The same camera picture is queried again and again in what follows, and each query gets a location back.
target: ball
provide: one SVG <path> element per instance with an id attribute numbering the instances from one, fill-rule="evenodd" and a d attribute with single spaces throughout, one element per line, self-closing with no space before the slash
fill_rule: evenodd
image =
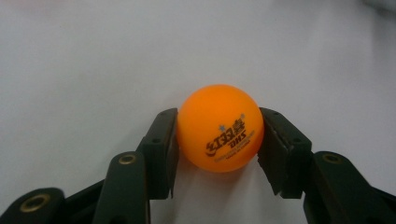
<path id="1" fill-rule="evenodd" d="M 245 92 L 210 85 L 194 92 L 177 115 L 177 141 L 186 158 L 211 172 L 245 166 L 262 144 L 262 113 Z"/>

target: dark object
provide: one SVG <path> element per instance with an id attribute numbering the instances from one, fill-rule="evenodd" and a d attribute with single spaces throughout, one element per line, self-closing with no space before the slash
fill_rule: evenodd
<path id="1" fill-rule="evenodd" d="M 396 198 L 371 187 L 345 157 L 311 152 L 311 142 L 276 111 L 261 108 L 266 134 L 258 153 L 274 194 L 301 198 L 308 223 L 396 223 Z M 106 179 L 65 199 L 37 189 L 0 217 L 8 223 L 147 224 L 149 200 L 166 199 L 175 183 L 177 110 L 160 113 L 134 152 L 113 158 Z"/>

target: white background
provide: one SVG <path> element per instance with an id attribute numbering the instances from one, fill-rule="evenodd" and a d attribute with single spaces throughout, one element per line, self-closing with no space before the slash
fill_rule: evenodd
<path id="1" fill-rule="evenodd" d="M 228 83 L 279 111 L 313 151 L 396 194 L 396 19 L 359 0 L 0 0 L 0 213 L 66 196 L 135 150 L 155 116 Z M 306 223 L 256 159 L 224 175 L 180 158 L 152 223 Z"/>

